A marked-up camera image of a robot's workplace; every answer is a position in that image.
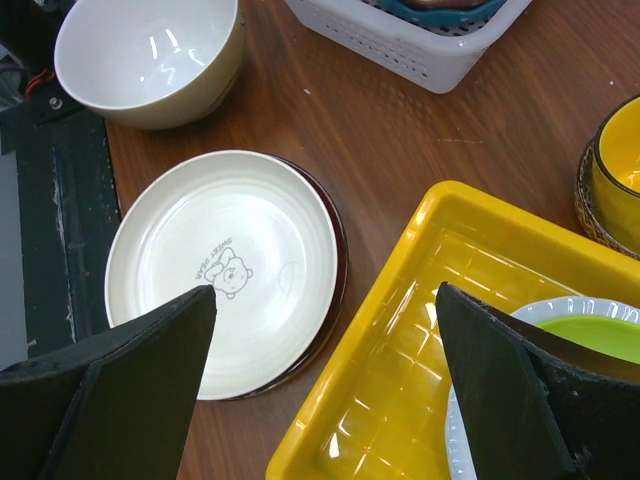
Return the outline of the white bear print plate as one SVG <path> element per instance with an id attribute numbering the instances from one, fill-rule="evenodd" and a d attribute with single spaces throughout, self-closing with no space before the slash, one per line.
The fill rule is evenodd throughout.
<path id="1" fill-rule="evenodd" d="M 329 309 L 337 249 L 313 187 L 274 155 L 225 150 L 180 163 L 137 198 L 114 237 L 104 302 L 117 327 L 198 286 L 216 321 L 198 396 L 227 400 L 283 373 Z"/>

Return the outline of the pink polka dot plate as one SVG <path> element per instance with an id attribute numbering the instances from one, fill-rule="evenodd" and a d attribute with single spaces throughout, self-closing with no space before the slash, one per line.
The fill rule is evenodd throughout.
<path id="1" fill-rule="evenodd" d="M 487 0 L 402 0 L 402 3 L 414 10 L 470 10 L 484 5 L 486 2 Z"/>

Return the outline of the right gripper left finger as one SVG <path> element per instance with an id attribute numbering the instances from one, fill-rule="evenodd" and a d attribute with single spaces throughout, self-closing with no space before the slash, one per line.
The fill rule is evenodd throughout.
<path id="1" fill-rule="evenodd" d="M 198 286 L 2 370 L 2 478 L 176 478 L 216 314 Z"/>

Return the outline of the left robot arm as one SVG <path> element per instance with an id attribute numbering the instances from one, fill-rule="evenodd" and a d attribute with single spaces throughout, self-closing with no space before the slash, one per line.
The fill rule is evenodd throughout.
<path id="1" fill-rule="evenodd" d="M 1 90 L 29 99 L 55 79 L 54 48 L 75 1 L 1 2 Z"/>

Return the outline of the dark bottom plate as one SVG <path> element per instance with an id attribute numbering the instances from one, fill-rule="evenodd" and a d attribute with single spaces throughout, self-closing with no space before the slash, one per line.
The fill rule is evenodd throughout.
<path id="1" fill-rule="evenodd" d="M 315 190 L 321 198 L 331 220 L 337 249 L 337 271 L 333 297 L 325 319 L 306 350 L 283 373 L 267 384 L 248 393 L 227 398 L 227 401 L 244 400 L 275 389 L 291 380 L 294 376 L 311 364 L 330 338 L 342 309 L 349 274 L 349 251 L 347 234 L 337 206 L 326 188 L 307 170 L 279 156 L 274 158 L 296 170 Z"/>

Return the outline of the blue polka dot plate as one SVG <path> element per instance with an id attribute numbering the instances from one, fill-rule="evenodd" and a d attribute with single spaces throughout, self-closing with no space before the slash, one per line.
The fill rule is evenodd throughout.
<path id="1" fill-rule="evenodd" d="M 379 1 L 380 8 L 397 18 L 422 27 L 462 26 L 479 22 L 493 16 L 505 1 L 487 1 L 470 10 L 434 9 L 414 10 L 402 1 Z"/>

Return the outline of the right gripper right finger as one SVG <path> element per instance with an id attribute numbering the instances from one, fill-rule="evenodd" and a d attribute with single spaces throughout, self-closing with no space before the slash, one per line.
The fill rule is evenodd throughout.
<path id="1" fill-rule="evenodd" d="M 638 363 L 447 282 L 435 307 L 477 478 L 638 478 Z"/>

